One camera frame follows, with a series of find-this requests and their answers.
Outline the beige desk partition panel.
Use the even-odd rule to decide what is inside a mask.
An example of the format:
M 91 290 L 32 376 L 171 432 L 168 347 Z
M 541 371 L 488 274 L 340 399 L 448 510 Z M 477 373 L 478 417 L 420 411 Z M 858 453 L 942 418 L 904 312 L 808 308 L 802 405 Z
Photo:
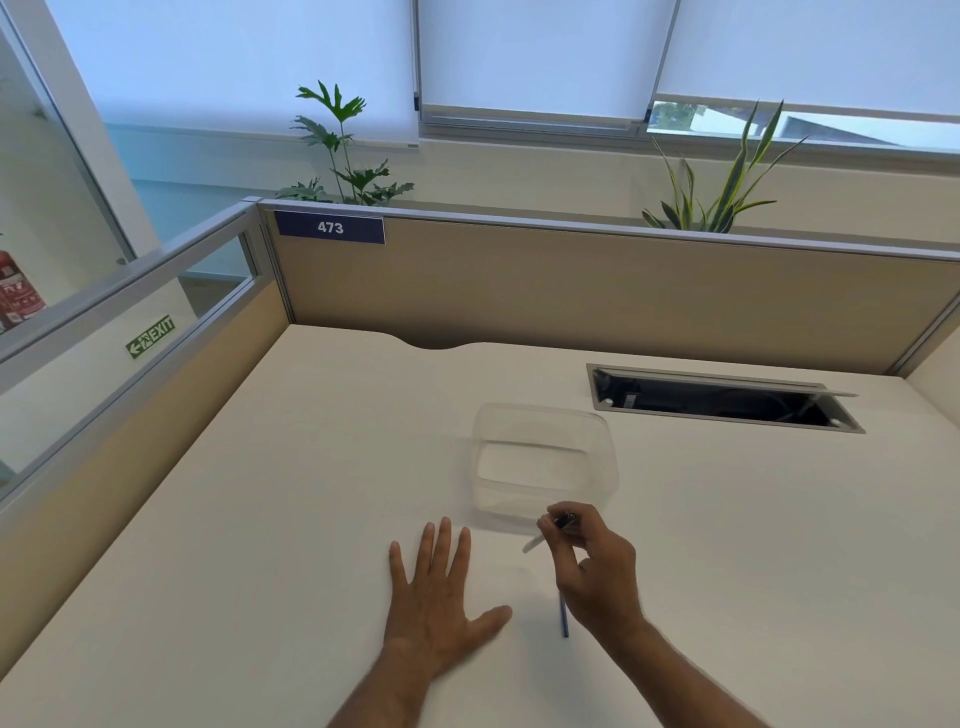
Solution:
M 960 249 L 265 200 L 297 324 L 429 349 L 501 343 L 887 375 L 960 292 Z M 383 218 L 386 244 L 275 212 Z

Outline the red fire extinguisher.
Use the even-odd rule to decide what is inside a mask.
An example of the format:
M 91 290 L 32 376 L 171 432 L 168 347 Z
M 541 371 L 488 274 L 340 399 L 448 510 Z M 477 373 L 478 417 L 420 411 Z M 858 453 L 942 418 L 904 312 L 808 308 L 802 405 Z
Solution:
M 30 283 L 11 254 L 0 249 L 0 335 L 45 309 L 46 302 L 38 289 Z

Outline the person's right forearm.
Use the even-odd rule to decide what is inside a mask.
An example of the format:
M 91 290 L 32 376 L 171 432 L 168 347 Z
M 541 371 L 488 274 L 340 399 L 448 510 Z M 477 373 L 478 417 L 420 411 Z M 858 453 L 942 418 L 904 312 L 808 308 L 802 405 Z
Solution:
M 603 638 L 601 644 L 662 728 L 772 728 L 646 619 Z

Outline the person's left forearm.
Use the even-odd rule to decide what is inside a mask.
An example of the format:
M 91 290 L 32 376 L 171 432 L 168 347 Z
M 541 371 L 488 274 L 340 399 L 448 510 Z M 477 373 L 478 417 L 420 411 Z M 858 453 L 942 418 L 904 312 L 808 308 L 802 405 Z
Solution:
M 405 638 L 387 640 L 326 728 L 417 728 L 442 667 L 427 647 Z

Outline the spiky-leaf green plant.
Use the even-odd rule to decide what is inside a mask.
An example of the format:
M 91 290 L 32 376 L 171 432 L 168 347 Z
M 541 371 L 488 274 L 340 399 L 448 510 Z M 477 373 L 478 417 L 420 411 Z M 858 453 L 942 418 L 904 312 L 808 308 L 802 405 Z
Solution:
M 654 149 L 667 169 L 673 200 L 660 202 L 661 215 L 643 209 L 641 216 L 644 223 L 659 230 L 726 235 L 732 230 L 741 213 L 773 205 L 775 200 L 751 200 L 751 196 L 763 178 L 807 140 L 803 137 L 793 142 L 770 159 L 762 171 L 754 173 L 756 167 L 765 164 L 764 159 L 773 145 L 785 104 L 785 100 L 780 100 L 771 119 L 763 128 L 762 135 L 752 144 L 750 130 L 760 109 L 760 102 L 754 103 L 743 124 L 738 149 L 729 165 L 721 190 L 709 206 L 704 206 L 697 196 L 696 176 L 687 159 L 680 156 L 677 164 L 673 164 L 659 142 L 653 140 Z

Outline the person's right hand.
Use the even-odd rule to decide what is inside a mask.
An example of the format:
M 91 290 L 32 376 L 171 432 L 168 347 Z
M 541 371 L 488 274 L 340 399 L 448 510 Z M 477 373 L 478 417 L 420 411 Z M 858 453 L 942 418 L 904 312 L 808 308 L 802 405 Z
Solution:
M 565 512 L 578 514 L 578 523 L 564 530 L 553 526 L 553 519 Z M 636 572 L 637 553 L 628 540 L 609 528 L 592 504 L 562 501 L 547 507 L 537 521 L 540 533 L 548 540 L 556 575 L 556 542 L 590 542 L 594 585 L 592 604 L 567 604 L 572 616 L 603 646 L 629 625 L 645 620 Z

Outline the white roller blind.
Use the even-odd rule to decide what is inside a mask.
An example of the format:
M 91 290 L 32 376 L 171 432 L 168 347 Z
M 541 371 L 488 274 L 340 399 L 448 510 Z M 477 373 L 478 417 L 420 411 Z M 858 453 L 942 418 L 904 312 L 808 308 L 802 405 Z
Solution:
M 646 120 L 680 0 L 414 0 L 433 116 Z
M 960 122 L 960 0 L 680 0 L 657 93 Z
M 357 140 L 417 144 L 411 0 L 46 0 L 104 122 L 288 136 L 331 122 L 301 87 L 366 106 Z

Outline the beige glass-topped partition panel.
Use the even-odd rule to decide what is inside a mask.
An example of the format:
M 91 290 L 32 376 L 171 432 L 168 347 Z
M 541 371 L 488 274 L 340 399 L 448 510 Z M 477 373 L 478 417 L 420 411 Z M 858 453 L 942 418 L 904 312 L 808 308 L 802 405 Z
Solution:
M 0 336 L 0 681 L 288 328 L 265 213 L 237 202 Z

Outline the beige side partition panel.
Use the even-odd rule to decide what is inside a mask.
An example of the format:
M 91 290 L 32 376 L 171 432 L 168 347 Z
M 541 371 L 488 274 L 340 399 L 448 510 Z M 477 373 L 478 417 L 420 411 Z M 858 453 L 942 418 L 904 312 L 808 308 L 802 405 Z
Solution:
M 960 429 L 960 292 L 886 372 Z

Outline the clear plastic container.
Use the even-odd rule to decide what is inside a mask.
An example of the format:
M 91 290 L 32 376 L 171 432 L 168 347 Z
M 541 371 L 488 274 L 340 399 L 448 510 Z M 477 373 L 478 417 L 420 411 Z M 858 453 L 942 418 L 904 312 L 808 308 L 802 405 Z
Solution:
M 479 512 L 533 524 L 558 502 L 603 509 L 619 485 L 618 457 L 605 418 L 508 403 L 478 409 L 471 492 Z

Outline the person's left hand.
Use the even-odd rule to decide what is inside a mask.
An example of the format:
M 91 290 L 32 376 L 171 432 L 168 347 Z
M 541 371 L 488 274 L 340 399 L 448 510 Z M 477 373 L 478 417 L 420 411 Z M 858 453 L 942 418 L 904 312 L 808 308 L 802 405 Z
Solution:
M 472 555 L 472 534 L 462 528 L 457 547 L 448 563 L 448 588 L 434 582 L 434 546 L 439 524 L 428 522 L 423 529 L 410 579 L 411 603 L 392 604 L 387 615 L 384 645 L 391 639 L 405 639 L 432 650 L 441 662 L 438 677 L 453 670 L 482 647 L 468 647 L 465 611 L 466 582 Z

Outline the grey window frame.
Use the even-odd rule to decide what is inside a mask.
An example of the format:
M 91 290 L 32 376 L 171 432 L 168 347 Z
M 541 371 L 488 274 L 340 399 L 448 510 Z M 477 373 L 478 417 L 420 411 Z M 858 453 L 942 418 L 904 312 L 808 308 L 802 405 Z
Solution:
M 657 94 L 642 117 L 590 116 L 426 103 L 414 94 L 424 138 L 503 141 L 608 151 L 731 150 L 742 138 L 774 147 L 802 142 L 816 151 L 960 161 L 960 117 L 802 108 L 780 101 Z

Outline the broad-leaf green plant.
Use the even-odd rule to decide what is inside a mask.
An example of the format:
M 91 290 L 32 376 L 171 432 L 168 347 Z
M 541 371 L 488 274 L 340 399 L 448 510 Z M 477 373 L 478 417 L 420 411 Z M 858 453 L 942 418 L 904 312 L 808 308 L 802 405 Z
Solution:
M 412 181 L 392 179 L 390 162 L 382 161 L 375 167 L 354 165 L 351 148 L 355 137 L 346 125 L 351 119 L 361 116 L 367 107 L 362 96 L 346 99 L 337 83 L 332 88 L 318 80 L 316 86 L 301 85 L 296 98 L 319 103 L 332 117 L 333 123 L 326 126 L 308 116 L 294 117 L 292 129 L 301 132 L 300 141 L 309 147 L 326 151 L 329 172 L 335 179 L 336 195 L 328 192 L 319 176 L 308 181 L 297 181 L 277 190 L 274 198 L 321 204 L 346 204 L 367 208 L 387 208 L 393 200 L 413 192 Z

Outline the blue number label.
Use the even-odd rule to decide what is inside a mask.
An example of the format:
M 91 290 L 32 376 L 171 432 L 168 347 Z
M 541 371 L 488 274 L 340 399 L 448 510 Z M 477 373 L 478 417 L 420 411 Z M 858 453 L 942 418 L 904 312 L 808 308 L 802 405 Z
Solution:
M 386 244 L 386 229 L 381 217 L 277 210 L 274 219 L 282 237 Z

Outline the green exit sign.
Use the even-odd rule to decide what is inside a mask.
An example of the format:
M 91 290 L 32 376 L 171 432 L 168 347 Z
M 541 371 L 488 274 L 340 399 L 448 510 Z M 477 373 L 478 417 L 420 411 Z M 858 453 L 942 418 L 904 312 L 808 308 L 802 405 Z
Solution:
M 170 315 L 165 315 L 128 341 L 125 345 L 126 353 L 130 359 L 137 360 L 162 342 L 164 338 L 173 334 L 176 328 L 173 318 Z

